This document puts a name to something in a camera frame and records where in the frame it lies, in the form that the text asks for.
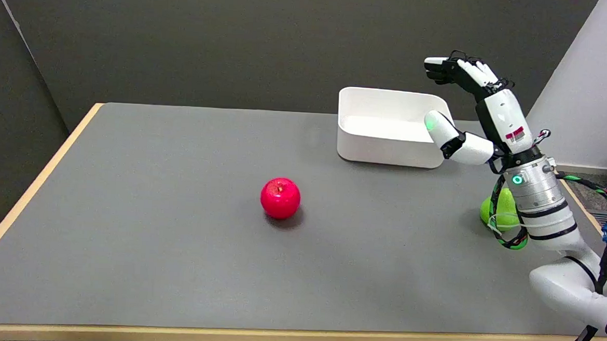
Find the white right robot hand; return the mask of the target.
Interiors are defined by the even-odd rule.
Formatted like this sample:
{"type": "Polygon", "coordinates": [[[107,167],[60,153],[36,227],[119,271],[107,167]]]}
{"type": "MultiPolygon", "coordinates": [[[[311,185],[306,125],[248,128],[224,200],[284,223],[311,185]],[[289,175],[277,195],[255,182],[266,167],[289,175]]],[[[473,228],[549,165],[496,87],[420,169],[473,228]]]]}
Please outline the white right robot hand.
{"type": "Polygon", "coordinates": [[[474,97],[485,134],[463,132],[444,113],[429,111],[424,124],[445,159],[466,165],[487,163],[499,174],[543,157],[512,92],[514,82],[496,76],[482,59],[458,50],[449,57],[426,58],[424,67],[437,85],[456,84],[474,97]]]}

